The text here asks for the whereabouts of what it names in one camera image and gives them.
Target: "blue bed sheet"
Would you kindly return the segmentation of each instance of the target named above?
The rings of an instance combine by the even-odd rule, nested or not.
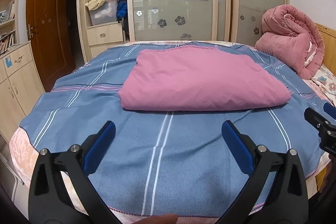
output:
[[[138,53],[179,46],[136,44],[110,48],[57,80],[53,90],[41,96],[20,126],[36,150],[46,147],[60,152],[72,144],[81,144],[107,120],[113,121],[116,137],[89,178],[109,207],[129,214],[221,216],[248,179],[221,136],[221,125],[228,119],[257,145],[282,153],[296,149],[305,175],[311,175],[323,151],[317,130],[305,121],[303,113],[312,107],[333,121],[323,112],[325,101],[270,55],[242,45],[189,44],[250,56],[287,86],[290,101],[278,107],[230,112],[126,111],[117,92]],[[228,68],[216,69],[220,77],[220,71]],[[265,201],[273,175],[256,208]]]

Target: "metal screw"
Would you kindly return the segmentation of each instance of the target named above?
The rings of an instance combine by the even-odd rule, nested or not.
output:
[[[48,153],[48,149],[46,149],[46,148],[41,149],[40,154],[42,156],[44,156],[46,153]]]
[[[290,153],[292,156],[296,156],[296,155],[297,155],[296,150],[293,149],[293,148],[289,150],[289,153]]]
[[[80,146],[78,144],[74,144],[70,147],[71,152],[77,152],[80,149]]]
[[[266,151],[267,151],[267,148],[266,148],[266,146],[264,146],[264,145],[259,145],[259,146],[258,146],[258,150],[259,150],[259,152],[266,152]]]

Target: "human hand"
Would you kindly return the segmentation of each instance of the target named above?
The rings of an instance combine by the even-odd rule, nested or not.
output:
[[[166,214],[162,216],[147,217],[134,224],[176,224],[177,219],[177,215]]]

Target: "folded pink fabric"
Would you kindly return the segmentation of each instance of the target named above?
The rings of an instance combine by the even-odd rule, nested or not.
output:
[[[247,55],[211,47],[142,50],[118,92],[128,110],[221,111],[272,107],[286,86]]]
[[[316,24],[291,5],[269,9],[261,20],[263,36],[255,48],[293,68],[302,79],[311,79],[324,57],[324,42]]]

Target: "wooden headboard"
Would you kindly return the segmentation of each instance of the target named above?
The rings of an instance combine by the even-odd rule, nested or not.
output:
[[[323,64],[336,75],[336,31],[317,23],[316,25],[325,45]]]

